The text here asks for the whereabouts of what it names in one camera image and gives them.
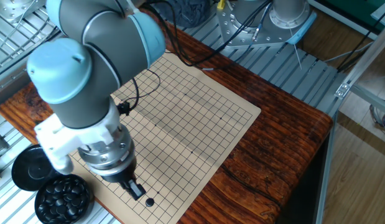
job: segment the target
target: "green panel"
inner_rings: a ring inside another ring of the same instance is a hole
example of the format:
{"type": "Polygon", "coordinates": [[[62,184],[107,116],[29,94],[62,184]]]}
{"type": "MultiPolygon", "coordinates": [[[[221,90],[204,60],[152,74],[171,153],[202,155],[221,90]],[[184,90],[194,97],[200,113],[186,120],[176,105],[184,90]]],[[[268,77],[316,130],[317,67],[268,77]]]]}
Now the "green panel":
{"type": "Polygon", "coordinates": [[[371,29],[373,32],[380,32],[384,26],[382,24],[373,27],[376,20],[371,14],[385,3],[385,0],[317,0],[324,6],[336,11],[342,16],[358,23],[359,25],[371,29]]]}

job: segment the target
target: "light blue joint cap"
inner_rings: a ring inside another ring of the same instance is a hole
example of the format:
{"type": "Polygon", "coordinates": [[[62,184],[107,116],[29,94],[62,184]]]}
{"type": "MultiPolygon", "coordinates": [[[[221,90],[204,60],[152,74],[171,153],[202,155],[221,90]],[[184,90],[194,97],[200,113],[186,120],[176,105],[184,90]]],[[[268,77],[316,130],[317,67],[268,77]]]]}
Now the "light blue joint cap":
{"type": "Polygon", "coordinates": [[[305,21],[303,26],[297,31],[293,37],[291,37],[286,42],[289,44],[297,44],[300,39],[305,35],[305,33],[308,31],[308,29],[311,27],[311,25],[314,23],[315,19],[317,18],[317,14],[315,12],[312,12],[310,17],[305,21]]]}
{"type": "Polygon", "coordinates": [[[137,27],[147,54],[148,68],[159,59],[166,49],[165,37],[155,20],[143,12],[130,15],[137,27]]]}
{"type": "Polygon", "coordinates": [[[62,0],[47,0],[45,3],[45,7],[47,9],[47,13],[49,14],[51,22],[53,22],[62,31],[60,23],[61,3],[62,0]]]}
{"type": "Polygon", "coordinates": [[[27,72],[40,97],[64,103],[86,85],[93,67],[91,55],[77,41],[62,38],[37,47],[29,56],[27,72]]]}

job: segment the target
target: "black bowl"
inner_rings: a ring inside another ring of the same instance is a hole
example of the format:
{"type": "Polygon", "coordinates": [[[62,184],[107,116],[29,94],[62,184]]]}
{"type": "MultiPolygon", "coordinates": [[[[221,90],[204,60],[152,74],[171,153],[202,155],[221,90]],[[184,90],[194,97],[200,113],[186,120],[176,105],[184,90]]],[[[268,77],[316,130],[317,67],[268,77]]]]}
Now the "black bowl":
{"type": "Polygon", "coordinates": [[[91,197],[91,190],[81,177],[63,175],[40,188],[35,212],[42,223],[75,223],[86,214],[91,197]]]}

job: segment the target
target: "wooden tabletop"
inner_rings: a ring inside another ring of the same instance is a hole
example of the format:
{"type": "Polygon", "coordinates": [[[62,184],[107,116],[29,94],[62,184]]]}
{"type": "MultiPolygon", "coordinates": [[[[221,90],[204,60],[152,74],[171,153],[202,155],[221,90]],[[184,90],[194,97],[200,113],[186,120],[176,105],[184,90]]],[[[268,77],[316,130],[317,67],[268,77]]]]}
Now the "wooden tabletop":
{"type": "MultiPolygon", "coordinates": [[[[179,39],[191,56],[212,51],[182,31],[179,39]]],[[[173,51],[168,39],[167,49],[173,51]]],[[[229,63],[218,54],[201,66],[229,63]]],[[[242,66],[205,73],[262,111],[179,223],[274,223],[333,121],[242,66]]],[[[0,114],[36,144],[33,128],[52,110],[29,84],[0,114]]]]}

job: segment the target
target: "robotic arm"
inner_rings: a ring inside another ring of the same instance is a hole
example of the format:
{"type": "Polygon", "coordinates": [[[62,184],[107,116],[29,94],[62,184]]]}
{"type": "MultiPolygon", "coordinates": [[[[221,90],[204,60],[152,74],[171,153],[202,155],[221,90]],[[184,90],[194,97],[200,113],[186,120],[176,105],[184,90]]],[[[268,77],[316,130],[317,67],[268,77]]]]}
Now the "robotic arm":
{"type": "Polygon", "coordinates": [[[137,200],[145,190],[134,175],[134,143],[110,94],[149,68],[164,53],[165,40],[156,22],[136,8],[125,19],[134,7],[125,3],[47,0],[51,21],[71,39],[38,47],[27,72],[55,112],[35,127],[53,167],[69,174],[69,153],[78,149],[91,171],[137,200]]]}

